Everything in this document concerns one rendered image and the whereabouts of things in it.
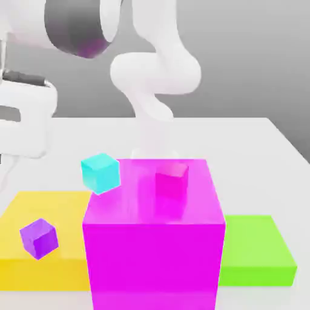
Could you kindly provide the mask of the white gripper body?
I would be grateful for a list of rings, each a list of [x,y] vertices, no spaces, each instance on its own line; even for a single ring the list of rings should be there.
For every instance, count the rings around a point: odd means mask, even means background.
[[[3,81],[0,106],[19,110],[19,122],[0,119],[0,154],[39,158],[48,148],[48,130],[56,111],[58,92],[53,84],[37,86]]]

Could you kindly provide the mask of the small cyan cube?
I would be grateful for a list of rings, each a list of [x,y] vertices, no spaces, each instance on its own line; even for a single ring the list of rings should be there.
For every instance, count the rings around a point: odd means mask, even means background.
[[[105,153],[81,161],[84,185],[97,195],[120,186],[120,163]]]

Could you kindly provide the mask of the small purple cube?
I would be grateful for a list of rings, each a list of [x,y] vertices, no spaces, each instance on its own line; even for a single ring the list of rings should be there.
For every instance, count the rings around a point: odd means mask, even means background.
[[[19,230],[24,249],[40,260],[59,247],[56,228],[44,219],[38,219]]]

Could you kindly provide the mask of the small magenta cube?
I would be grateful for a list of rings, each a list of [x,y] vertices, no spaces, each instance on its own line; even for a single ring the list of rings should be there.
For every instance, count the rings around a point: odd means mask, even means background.
[[[156,195],[181,200],[187,195],[189,166],[168,161],[159,165],[155,173]]]

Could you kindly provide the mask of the large yellow box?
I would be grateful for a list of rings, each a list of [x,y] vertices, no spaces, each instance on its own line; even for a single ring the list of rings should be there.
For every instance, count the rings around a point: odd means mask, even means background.
[[[88,191],[20,191],[0,216],[0,291],[87,291],[82,233]],[[40,260],[23,247],[20,229],[44,219],[59,246]]]

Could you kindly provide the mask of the large magenta box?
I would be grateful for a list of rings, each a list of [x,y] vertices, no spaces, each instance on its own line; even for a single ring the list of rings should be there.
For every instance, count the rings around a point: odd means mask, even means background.
[[[159,165],[189,166],[187,195],[157,196]],[[226,223],[204,159],[122,159],[121,185],[82,222],[93,310],[214,310]]]

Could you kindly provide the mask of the large green box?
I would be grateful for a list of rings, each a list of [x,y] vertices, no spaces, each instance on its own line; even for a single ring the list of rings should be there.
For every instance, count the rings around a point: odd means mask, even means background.
[[[297,264],[270,215],[226,215],[219,286],[292,286]]]

